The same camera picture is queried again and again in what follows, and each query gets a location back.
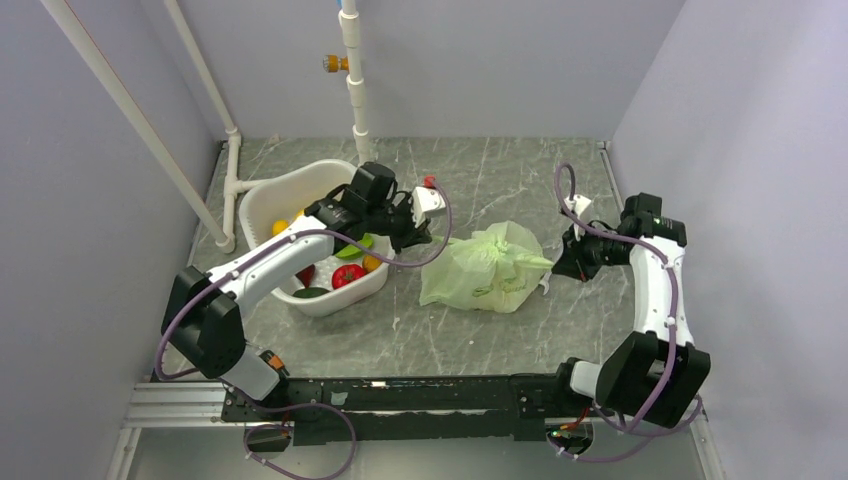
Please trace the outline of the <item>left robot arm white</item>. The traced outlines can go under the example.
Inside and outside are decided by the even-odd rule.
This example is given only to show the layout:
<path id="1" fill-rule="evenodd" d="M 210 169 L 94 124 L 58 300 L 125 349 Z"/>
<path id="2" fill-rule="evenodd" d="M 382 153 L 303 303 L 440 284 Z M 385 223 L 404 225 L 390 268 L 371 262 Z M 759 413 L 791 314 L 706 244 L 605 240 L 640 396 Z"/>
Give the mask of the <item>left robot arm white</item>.
<path id="1" fill-rule="evenodd" d="M 261 419 L 279 417 L 290 402 L 288 374 L 269 354 L 248 348 L 243 319 L 249 311 L 284 281 L 347 245 L 377 257 L 360 241 L 367 234 L 388 238 L 396 253 L 429 243 L 431 217 L 451 212 L 436 180 L 403 191 L 390 168 L 364 163 L 270 240 L 209 271 L 188 266 L 175 277 L 155 354 L 156 376 L 183 377 L 163 369 L 165 350 L 173 347 L 191 372 L 232 387 Z"/>

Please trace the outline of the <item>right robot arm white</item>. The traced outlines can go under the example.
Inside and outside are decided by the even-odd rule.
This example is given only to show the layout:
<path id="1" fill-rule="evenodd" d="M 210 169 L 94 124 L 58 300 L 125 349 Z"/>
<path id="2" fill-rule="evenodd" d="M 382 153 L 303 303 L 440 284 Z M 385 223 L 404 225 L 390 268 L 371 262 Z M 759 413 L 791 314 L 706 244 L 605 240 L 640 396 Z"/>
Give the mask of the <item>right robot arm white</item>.
<path id="1" fill-rule="evenodd" d="M 588 282 L 604 267 L 628 266 L 635 303 L 632 331 L 609 358 L 567 360 L 550 391 L 557 411 L 596 405 L 667 429 L 681 420 L 711 368 L 685 313 L 686 246 L 685 225 L 663 216 L 661 198 L 647 193 L 626 199 L 615 229 L 575 224 L 563 234 L 553 274 Z"/>

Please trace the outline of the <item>light green plastic bag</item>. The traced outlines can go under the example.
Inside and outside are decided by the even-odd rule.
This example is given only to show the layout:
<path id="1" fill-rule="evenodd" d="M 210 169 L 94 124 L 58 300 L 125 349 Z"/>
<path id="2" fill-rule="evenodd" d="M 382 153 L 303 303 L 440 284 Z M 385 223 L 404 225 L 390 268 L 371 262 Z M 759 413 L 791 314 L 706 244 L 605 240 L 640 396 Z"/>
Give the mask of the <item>light green plastic bag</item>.
<path id="1" fill-rule="evenodd" d="M 529 229 L 513 221 L 495 223 L 468 239 L 450 240 L 421 268 L 419 304 L 513 313 L 553 265 Z"/>

